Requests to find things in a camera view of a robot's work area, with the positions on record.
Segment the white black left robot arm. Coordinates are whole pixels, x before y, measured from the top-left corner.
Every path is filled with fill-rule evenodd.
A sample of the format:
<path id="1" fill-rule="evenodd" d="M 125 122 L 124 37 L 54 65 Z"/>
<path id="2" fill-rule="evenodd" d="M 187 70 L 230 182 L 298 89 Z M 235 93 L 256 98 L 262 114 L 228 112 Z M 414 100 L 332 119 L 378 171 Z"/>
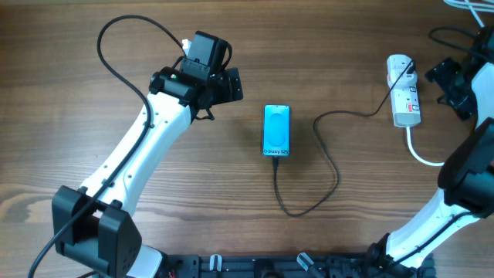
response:
<path id="1" fill-rule="evenodd" d="M 140 194 L 198 111 L 242 98 L 236 68 L 156 72 L 140 115 L 108 159 L 77 190 L 63 186 L 54 195 L 57 253 L 101 277 L 163 277 L 167 255 L 143 244 L 132 219 Z"/>

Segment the blue Galaxy smartphone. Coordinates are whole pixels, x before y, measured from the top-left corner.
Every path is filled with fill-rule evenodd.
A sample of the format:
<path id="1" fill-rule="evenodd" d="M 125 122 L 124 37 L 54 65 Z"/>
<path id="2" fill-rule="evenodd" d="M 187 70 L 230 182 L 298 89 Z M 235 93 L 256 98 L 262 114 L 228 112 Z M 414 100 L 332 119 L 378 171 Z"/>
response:
<path id="1" fill-rule="evenodd" d="M 262 154 L 267 157 L 289 157 L 290 107 L 268 104 L 264 107 Z"/>

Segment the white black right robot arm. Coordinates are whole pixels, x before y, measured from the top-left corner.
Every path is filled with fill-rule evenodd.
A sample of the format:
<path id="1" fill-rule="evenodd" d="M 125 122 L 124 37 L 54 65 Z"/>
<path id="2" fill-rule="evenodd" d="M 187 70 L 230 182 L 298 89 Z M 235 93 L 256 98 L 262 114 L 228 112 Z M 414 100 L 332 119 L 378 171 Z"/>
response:
<path id="1" fill-rule="evenodd" d="M 364 277 L 424 277 L 425 260 L 460 229 L 493 213 L 493 28 L 476 34 L 453 27 L 473 40 L 463 63 L 446 59 L 426 73 L 443 91 L 439 103 L 462 120 L 476 118 L 471 135 L 447 158 L 438 190 L 400 229 L 370 246 Z"/>

